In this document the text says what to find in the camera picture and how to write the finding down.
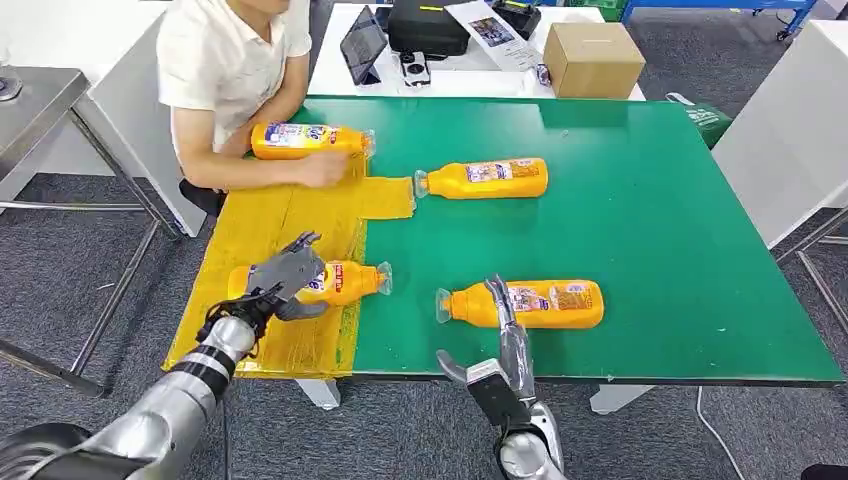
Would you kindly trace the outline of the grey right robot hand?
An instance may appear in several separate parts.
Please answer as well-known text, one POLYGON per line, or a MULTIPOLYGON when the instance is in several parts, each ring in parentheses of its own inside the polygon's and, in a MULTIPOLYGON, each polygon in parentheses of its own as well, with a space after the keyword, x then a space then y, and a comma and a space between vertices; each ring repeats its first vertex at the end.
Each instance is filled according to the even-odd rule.
POLYGON ((440 349, 436 352, 437 361, 449 379, 465 386, 489 377, 499 377, 519 402, 530 406, 537 396, 527 333, 517 321, 507 285, 501 277, 493 274, 483 281, 483 285, 494 302, 499 326, 499 357, 463 367, 446 350, 440 349))

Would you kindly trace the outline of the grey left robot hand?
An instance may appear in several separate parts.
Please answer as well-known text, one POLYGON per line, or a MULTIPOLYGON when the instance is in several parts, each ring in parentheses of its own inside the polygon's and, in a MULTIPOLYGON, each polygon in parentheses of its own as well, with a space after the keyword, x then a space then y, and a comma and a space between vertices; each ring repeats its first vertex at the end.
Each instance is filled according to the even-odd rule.
POLYGON ((247 281, 246 311, 252 319, 267 322, 275 316, 285 322, 317 318, 327 311, 326 301, 303 303, 296 298, 325 270, 325 262, 312 246, 320 238, 314 231, 302 232, 279 253, 255 266, 247 281))

